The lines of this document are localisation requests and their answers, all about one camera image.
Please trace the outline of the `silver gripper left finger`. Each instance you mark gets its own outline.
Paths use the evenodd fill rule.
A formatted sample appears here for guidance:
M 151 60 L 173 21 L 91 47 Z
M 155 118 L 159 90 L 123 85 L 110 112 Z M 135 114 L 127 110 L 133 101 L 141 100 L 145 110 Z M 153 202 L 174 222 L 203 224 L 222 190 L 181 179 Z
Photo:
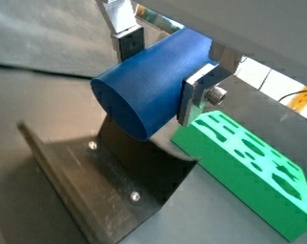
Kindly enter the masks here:
M 123 62 L 145 48 L 143 27 L 137 24 L 130 0 L 95 0 L 110 30 L 118 61 Z

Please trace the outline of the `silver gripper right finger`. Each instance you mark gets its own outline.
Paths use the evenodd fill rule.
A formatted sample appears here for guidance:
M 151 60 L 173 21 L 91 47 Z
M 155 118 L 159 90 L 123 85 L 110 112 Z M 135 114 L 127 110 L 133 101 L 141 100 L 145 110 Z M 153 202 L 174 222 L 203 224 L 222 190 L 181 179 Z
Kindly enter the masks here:
M 211 41 L 209 59 L 210 61 L 191 72 L 182 81 L 177 120 L 185 127 L 202 113 L 206 103 L 213 106 L 222 103 L 227 92 L 218 87 L 218 84 L 234 74 L 241 53 Z

